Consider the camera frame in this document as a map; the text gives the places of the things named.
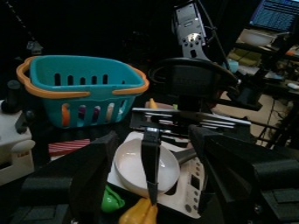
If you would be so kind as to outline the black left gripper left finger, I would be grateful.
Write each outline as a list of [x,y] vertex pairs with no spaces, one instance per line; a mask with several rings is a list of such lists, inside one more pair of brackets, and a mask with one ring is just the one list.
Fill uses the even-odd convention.
[[10,224],[98,224],[117,134],[49,162],[22,182]]

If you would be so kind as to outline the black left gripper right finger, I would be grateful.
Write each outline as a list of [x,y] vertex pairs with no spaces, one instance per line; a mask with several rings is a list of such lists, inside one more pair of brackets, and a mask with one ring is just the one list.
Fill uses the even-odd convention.
[[225,224],[299,224],[299,150],[272,150],[192,125],[189,139]]

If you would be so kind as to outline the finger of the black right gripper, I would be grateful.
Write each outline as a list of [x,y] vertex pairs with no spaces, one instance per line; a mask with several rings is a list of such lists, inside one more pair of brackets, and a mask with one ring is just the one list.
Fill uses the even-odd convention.
[[157,201],[157,171],[160,159],[160,131],[147,127],[141,140],[141,164],[151,203]]

